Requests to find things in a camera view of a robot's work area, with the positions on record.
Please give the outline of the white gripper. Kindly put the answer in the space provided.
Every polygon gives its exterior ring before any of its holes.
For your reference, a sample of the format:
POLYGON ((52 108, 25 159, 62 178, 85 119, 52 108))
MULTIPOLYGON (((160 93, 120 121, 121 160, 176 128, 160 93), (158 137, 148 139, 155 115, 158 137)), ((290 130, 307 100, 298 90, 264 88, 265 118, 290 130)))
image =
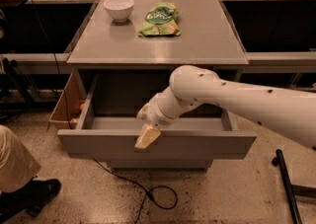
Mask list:
POLYGON ((175 122, 173 118, 167 117, 162 113, 157 97, 153 97, 146 103, 137 113, 136 117, 145 123, 135 142, 135 147, 138 149, 147 148, 160 136, 161 128, 167 128, 175 122))

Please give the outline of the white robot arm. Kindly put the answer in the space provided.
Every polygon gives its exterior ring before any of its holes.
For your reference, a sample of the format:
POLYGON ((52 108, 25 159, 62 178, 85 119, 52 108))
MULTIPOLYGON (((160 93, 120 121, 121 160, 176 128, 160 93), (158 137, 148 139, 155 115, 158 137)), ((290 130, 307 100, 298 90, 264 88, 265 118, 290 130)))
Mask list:
POLYGON ((222 80, 210 70, 176 68, 169 86, 138 112, 144 122, 135 146, 147 148, 184 113, 215 105, 307 148, 316 145, 316 94, 222 80))

